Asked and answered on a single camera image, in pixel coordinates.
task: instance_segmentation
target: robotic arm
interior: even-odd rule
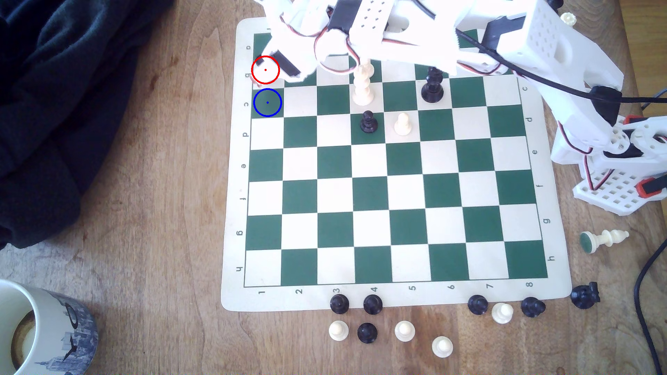
[[[450,76],[458,74],[458,67],[480,75],[503,74],[507,67],[489,55],[459,48],[457,29],[485,29],[481,44],[517,67],[579,91],[622,96],[623,73],[544,0],[255,1],[263,6],[271,29],[263,55],[278,61],[279,77],[286,82],[303,81],[318,66],[349,74],[353,68],[339,71],[324,65],[327,56],[346,53],[357,64],[392,60],[437,67]],[[584,180],[573,189],[577,198],[628,215],[650,200],[667,197],[664,118],[619,119],[618,103],[592,101],[526,79],[558,122],[552,160],[580,166]],[[624,190],[607,189],[610,178],[624,184]]]

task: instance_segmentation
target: black cord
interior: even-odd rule
[[[665,250],[665,247],[667,247],[667,239],[665,239],[662,245],[660,245],[660,247],[656,250],[656,252],[653,253],[651,258],[648,259],[648,262],[646,262],[644,268],[642,268],[642,271],[639,273],[639,276],[637,277],[637,282],[634,284],[634,309],[637,311],[637,319],[639,319],[639,325],[642,326],[642,332],[644,333],[644,337],[646,338],[648,349],[649,351],[651,351],[651,358],[653,358],[653,366],[655,366],[656,368],[657,375],[662,375],[662,369],[660,368],[660,361],[658,360],[658,353],[656,352],[656,347],[653,345],[653,340],[651,339],[651,333],[649,333],[648,331],[646,321],[644,320],[644,315],[642,314],[642,307],[639,302],[639,287],[642,286],[642,280],[644,280],[646,272],[648,272],[648,269],[651,268],[653,262],[656,261],[658,256],[662,253],[662,251]]]

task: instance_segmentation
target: chessboard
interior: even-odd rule
[[[270,39],[264,18],[237,28],[224,308],[328,309],[337,293],[351,308],[368,294],[388,307],[570,293],[542,98],[527,81],[462,69],[427,103],[428,67],[372,61],[375,97],[360,107],[352,75],[320,68],[301,83],[254,85]],[[374,133],[360,128],[365,110]]]

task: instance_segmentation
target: mug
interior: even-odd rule
[[[97,349],[95,318],[73,298],[0,279],[0,375],[80,375]]]

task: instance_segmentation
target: black pawn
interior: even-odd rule
[[[345,314],[350,308],[350,301],[344,295],[336,294],[335,296],[331,297],[329,306],[331,306],[331,310],[336,314]]]
[[[489,309],[489,301],[483,296],[475,294],[468,300],[468,308],[475,315],[482,315]]]
[[[436,67],[428,68],[426,84],[422,87],[422,98],[428,103],[437,103],[445,95],[442,88],[442,71]]]
[[[360,123],[364,133],[373,133],[375,130],[378,130],[378,121],[373,117],[373,112],[365,111],[364,118]]]
[[[378,339],[378,329],[371,323],[363,323],[357,329],[357,337],[364,344],[373,344]]]
[[[364,298],[364,310],[371,315],[378,315],[382,311],[382,299],[375,294],[367,296]]]
[[[544,310],[546,310],[544,302],[535,297],[526,297],[521,301],[521,311],[523,311],[524,315],[529,318],[537,318],[537,316],[543,313]]]
[[[575,286],[570,293],[570,300],[582,310],[593,307],[596,302],[600,301],[598,283],[590,282],[588,285]]]

